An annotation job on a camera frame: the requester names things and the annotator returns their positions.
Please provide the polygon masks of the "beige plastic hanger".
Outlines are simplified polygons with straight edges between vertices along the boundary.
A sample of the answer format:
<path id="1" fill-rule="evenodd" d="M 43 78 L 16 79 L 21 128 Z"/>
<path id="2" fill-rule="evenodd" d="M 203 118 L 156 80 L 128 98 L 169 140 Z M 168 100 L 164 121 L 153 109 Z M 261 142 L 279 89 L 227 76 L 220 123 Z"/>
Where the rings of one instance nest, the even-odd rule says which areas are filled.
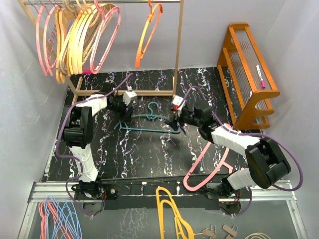
<path id="1" fill-rule="evenodd" d="M 72 52 L 74 48 L 76 47 L 76 36 L 78 32 L 81 32 L 80 26 L 82 25 L 82 22 L 84 18 L 89 15 L 92 10 L 92 5 L 90 3 L 87 3 L 85 0 L 83 0 L 83 5 L 80 3 L 80 1 L 76 1 L 80 12 L 78 13 L 75 21 L 72 23 L 72 26 L 70 30 L 68 31 L 65 43 L 66 43 L 66 50 L 65 53 L 63 53 L 62 57 L 62 63 L 63 66 L 66 66 L 66 73 L 68 76 L 71 76 L 73 73 L 73 66 L 72 66 Z"/>

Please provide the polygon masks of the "pink curved wire hanger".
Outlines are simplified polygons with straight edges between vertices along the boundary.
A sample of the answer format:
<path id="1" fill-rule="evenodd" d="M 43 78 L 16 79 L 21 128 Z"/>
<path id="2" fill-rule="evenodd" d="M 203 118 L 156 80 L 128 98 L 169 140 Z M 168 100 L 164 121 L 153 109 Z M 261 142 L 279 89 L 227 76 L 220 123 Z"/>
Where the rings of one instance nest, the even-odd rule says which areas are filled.
<path id="1" fill-rule="evenodd" d="M 44 51 L 44 62 L 46 66 L 46 73 L 49 76 L 53 76 L 52 69 L 55 67 L 56 64 L 56 57 L 52 57 L 52 53 L 54 52 L 54 44 L 57 36 L 56 24 L 53 24 L 51 37 L 49 38 L 48 35 L 48 28 L 51 22 L 51 17 L 55 13 L 57 9 L 61 9 L 61 4 L 54 3 L 52 5 L 52 9 L 47 14 L 44 23 L 44 30 L 43 30 L 43 51 Z"/>

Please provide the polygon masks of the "wooden hanger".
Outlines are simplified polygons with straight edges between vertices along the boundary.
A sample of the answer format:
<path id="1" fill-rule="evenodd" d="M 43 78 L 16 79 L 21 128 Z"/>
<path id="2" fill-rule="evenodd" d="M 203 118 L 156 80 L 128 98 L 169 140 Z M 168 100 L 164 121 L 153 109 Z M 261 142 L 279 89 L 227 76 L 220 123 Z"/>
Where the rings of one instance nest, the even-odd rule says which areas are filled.
<path id="1" fill-rule="evenodd" d="M 57 29 L 57 50 L 56 50 L 56 81 L 57 83 L 65 83 L 65 76 L 68 73 L 65 62 L 65 49 L 63 44 L 67 36 L 67 23 L 68 20 L 65 17 L 65 9 L 58 8 L 55 12 L 55 25 Z"/>
<path id="2" fill-rule="evenodd" d="M 69 11 L 65 9 L 65 17 L 68 20 L 68 23 L 70 23 L 72 20 L 76 18 L 77 11 Z"/>

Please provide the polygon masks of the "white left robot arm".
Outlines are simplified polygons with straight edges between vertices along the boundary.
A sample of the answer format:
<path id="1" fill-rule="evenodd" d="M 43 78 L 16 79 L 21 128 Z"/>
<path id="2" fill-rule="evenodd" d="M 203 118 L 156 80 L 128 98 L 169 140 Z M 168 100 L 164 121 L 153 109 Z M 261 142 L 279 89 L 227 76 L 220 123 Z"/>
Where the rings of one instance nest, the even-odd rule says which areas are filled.
<path id="1" fill-rule="evenodd" d="M 137 93 L 131 86 L 119 95 L 115 84 L 108 83 L 105 90 L 93 93 L 90 97 L 77 104 L 67 117 L 62 139 L 76 157 L 78 169 L 78 184 L 72 190 L 90 196 L 93 199 L 101 197 L 103 186 L 99 172 L 95 166 L 91 142 L 93 140 L 93 116 L 107 109 L 118 114 L 121 120 L 128 120 L 133 112 L 132 102 L 137 99 Z"/>

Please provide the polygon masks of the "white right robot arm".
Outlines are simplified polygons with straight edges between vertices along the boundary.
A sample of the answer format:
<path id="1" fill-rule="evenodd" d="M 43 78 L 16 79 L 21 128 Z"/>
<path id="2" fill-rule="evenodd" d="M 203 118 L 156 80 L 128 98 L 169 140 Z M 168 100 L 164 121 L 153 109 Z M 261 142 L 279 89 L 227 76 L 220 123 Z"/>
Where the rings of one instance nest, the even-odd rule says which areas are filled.
<path id="1" fill-rule="evenodd" d="M 174 96 L 171 103 L 172 117 L 165 123 L 172 129 L 178 130 L 185 124 L 196 126 L 205 140 L 225 146 L 247 159 L 247 168 L 228 174 L 214 188 L 215 192 L 232 198 L 242 188 L 268 189 L 291 172 L 290 164 L 274 140 L 242 134 L 226 124 L 218 125 L 211 107 L 189 110 L 180 96 Z"/>

